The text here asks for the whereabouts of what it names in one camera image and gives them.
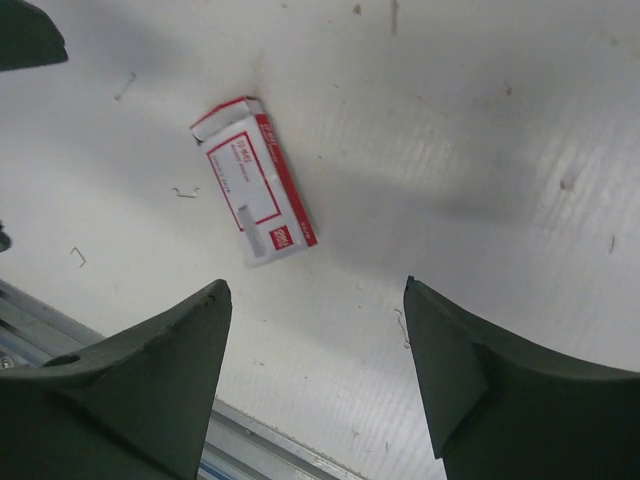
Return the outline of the red white staple box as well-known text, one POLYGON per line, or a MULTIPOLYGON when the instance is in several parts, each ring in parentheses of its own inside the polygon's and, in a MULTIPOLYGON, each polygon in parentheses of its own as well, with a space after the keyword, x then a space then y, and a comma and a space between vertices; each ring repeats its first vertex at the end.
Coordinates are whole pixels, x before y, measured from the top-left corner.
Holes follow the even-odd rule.
POLYGON ((256 97, 222 103, 190 126, 210 165, 249 266, 312 248, 318 239, 275 128, 256 97))

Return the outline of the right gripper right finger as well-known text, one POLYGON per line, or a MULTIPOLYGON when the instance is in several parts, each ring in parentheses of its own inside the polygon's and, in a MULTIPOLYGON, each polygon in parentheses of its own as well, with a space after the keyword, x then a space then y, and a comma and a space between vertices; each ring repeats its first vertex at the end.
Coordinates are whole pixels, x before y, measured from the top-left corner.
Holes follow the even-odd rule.
POLYGON ((407 332, 450 479, 635 479, 639 376, 533 343, 409 278, 407 332))

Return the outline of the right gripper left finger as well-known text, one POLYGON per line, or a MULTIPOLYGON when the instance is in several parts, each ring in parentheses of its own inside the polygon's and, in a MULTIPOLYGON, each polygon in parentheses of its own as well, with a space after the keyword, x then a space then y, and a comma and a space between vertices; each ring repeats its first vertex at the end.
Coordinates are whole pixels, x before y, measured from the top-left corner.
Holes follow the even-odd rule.
POLYGON ((231 323, 217 280, 37 368, 1 374, 5 479, 194 479, 231 323))

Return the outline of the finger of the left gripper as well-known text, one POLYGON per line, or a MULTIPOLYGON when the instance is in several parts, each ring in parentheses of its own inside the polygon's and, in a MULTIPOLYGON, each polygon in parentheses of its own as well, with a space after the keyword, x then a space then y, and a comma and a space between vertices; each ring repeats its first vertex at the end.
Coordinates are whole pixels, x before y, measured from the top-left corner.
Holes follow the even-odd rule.
POLYGON ((2 0, 2 71, 37 68, 68 60, 65 40, 51 18, 26 1, 2 0))

